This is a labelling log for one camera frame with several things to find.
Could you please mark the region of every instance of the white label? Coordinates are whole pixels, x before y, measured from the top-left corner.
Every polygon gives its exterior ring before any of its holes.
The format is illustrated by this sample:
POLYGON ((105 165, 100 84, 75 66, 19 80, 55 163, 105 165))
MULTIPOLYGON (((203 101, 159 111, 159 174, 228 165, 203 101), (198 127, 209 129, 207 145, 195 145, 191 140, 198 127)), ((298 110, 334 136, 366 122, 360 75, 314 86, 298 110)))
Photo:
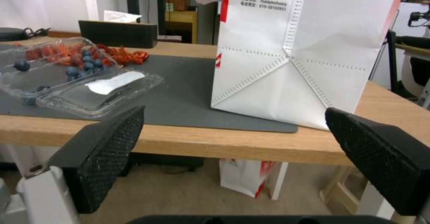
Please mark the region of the white label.
POLYGON ((166 3, 166 11, 173 11, 173 3, 166 3))
POLYGON ((108 80, 95 80, 85 84, 88 88, 97 94, 109 94, 113 90, 127 85, 135 80, 145 77, 144 74, 137 71, 129 71, 124 74, 112 77, 108 80))

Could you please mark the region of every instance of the wooden table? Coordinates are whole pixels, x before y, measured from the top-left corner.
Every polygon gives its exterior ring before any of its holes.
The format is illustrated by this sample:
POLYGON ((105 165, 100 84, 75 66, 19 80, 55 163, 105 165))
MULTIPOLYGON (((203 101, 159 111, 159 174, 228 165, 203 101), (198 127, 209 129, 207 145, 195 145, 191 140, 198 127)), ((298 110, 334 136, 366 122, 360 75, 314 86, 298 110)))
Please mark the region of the wooden table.
MULTIPOLYGON (((54 40, 20 42, 32 45, 54 40)), ((150 54, 215 58, 212 45, 158 42, 150 54)), ((399 126, 430 146, 430 113, 390 91, 368 83, 356 114, 399 126)), ((0 142, 62 146, 83 126, 93 123, 0 115, 0 142)), ((134 152, 280 162, 352 165, 330 132, 299 127, 295 134, 145 125, 134 152)))

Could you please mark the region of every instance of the textured rubber pad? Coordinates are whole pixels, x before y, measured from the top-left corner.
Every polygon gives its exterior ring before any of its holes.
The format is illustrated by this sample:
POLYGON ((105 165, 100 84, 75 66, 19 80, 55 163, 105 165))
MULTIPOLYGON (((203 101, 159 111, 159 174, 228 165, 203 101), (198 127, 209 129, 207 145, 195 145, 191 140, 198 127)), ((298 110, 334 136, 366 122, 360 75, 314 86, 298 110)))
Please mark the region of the textured rubber pad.
POLYGON ((144 124, 144 107, 85 126, 49 160, 62 168, 79 213, 98 209, 127 163, 144 124))
POLYGON ((401 215, 417 215, 430 191, 430 149, 396 126, 329 108, 343 151, 401 215))

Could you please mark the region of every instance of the stitching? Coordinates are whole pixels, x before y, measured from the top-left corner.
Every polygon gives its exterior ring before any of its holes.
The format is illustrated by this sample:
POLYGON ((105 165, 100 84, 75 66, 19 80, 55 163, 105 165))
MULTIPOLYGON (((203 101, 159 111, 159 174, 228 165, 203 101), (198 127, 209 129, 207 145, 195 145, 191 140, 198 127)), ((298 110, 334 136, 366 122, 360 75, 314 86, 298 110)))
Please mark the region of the stitching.
POLYGON ((317 63, 321 66, 327 66, 327 67, 333 67, 333 68, 344 68, 344 69, 351 70, 351 71, 363 71, 363 72, 366 71, 366 68, 352 66, 352 65, 348 65, 348 64, 329 63, 326 61, 314 60, 314 59, 306 59, 306 61, 311 62, 311 63, 317 63))
POLYGON ((303 7, 303 0, 293 0, 292 6, 291 6, 291 12, 290 12, 289 24, 287 25, 287 30, 285 32, 284 45, 283 45, 283 49, 288 55, 291 54, 302 7, 303 7))
POLYGON ((212 99, 212 104, 217 104, 221 100, 224 100, 226 97, 231 96, 232 94, 235 94, 236 92, 240 91, 242 88, 252 84, 254 81, 260 79, 261 77, 265 76, 266 74, 276 70, 280 66, 284 65, 288 61, 287 57, 281 56, 280 58, 276 59, 272 63, 266 65, 259 71, 257 71, 255 74, 247 77, 246 79, 242 80, 241 82, 235 84, 234 86, 230 87, 223 93, 217 95, 212 99))
POLYGON ((242 48, 234 48, 234 47, 221 47, 222 50, 228 50, 233 52, 244 52, 247 54, 253 54, 253 55, 260 55, 260 56, 266 56, 266 57, 281 57, 281 54, 274 54, 269 52, 262 52, 257 50, 251 50, 251 49, 242 49, 242 48))
POLYGON ((332 107, 333 104, 327 98, 326 94, 321 90, 321 88, 315 83, 315 81, 310 77, 304 66, 300 62, 298 58, 292 57, 293 64, 297 67, 303 77, 306 79, 307 83, 311 86, 311 88, 315 91, 317 97, 321 100, 321 102, 325 105, 325 107, 332 107))

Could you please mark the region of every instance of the white paper bag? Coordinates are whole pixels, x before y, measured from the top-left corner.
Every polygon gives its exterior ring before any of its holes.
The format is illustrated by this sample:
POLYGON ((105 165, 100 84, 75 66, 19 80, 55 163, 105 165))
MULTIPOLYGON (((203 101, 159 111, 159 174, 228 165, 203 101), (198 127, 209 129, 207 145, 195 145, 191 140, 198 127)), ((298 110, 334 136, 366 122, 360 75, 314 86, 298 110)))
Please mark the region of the white paper bag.
POLYGON ((103 19, 105 22, 117 22, 117 23, 135 23, 136 19, 142 17, 142 15, 130 14, 120 11, 109 11, 105 10, 103 19))
POLYGON ((257 198, 274 162, 220 159, 221 186, 257 198))
POLYGON ((212 107, 327 129, 354 112, 400 0, 223 0, 212 107))

